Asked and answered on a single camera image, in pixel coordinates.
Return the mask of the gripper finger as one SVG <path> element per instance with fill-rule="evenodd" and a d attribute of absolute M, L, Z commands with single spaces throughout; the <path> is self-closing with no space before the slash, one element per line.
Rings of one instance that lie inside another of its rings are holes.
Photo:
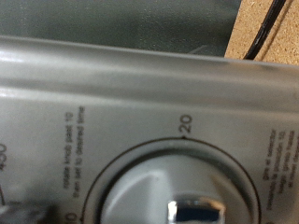
<path fill-rule="evenodd" d="M 51 205 L 46 203 L 9 203 L 0 206 L 0 224 L 44 224 Z"/>

